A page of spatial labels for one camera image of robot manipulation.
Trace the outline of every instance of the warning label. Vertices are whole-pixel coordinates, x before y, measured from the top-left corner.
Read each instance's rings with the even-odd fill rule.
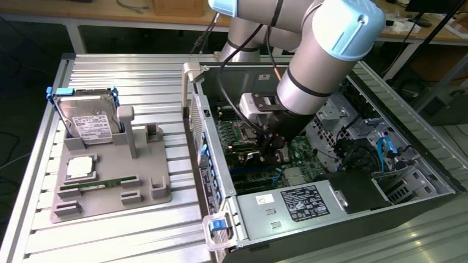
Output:
[[[315,185],[283,191],[282,196],[295,222],[330,214]]]
[[[83,140],[98,140],[112,137],[107,115],[80,116],[72,119]]]

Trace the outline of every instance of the light blue joint cap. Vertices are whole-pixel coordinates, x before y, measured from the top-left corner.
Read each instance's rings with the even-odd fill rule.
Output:
[[[75,93],[74,88],[58,88],[56,96],[71,96]]]
[[[238,0],[208,0],[208,4],[216,12],[238,17]]]
[[[367,55],[384,25],[386,15],[371,0],[326,0],[312,20],[319,45],[344,61]]]

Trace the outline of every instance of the motherboard chip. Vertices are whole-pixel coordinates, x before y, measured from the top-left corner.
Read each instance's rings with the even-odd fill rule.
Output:
[[[307,183],[303,171],[299,167],[292,167],[284,170],[284,177],[290,186],[302,185]]]

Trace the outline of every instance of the motherboard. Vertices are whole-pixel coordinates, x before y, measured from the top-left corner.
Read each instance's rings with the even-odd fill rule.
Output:
[[[218,120],[216,129],[239,195],[306,184],[327,172],[306,134],[290,143],[287,159],[282,164],[252,164],[250,160],[259,153],[256,132],[242,120],[226,119]]]

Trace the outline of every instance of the aluminum extrusion table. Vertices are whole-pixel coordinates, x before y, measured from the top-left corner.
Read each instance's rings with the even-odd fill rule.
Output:
[[[290,59],[288,56],[276,58],[280,62]],[[64,126],[48,105],[0,250],[0,262],[211,261],[202,234],[180,112],[180,81],[187,61],[215,61],[215,58],[212,55],[78,55],[62,61],[55,88],[115,85],[120,103],[135,107],[134,125],[160,123],[172,201],[64,223],[50,222]],[[416,112],[408,111],[407,103],[366,64],[356,65],[354,71],[467,186],[467,160],[460,161],[458,153]],[[467,243],[468,198],[462,195],[399,228],[284,262],[467,262]]]

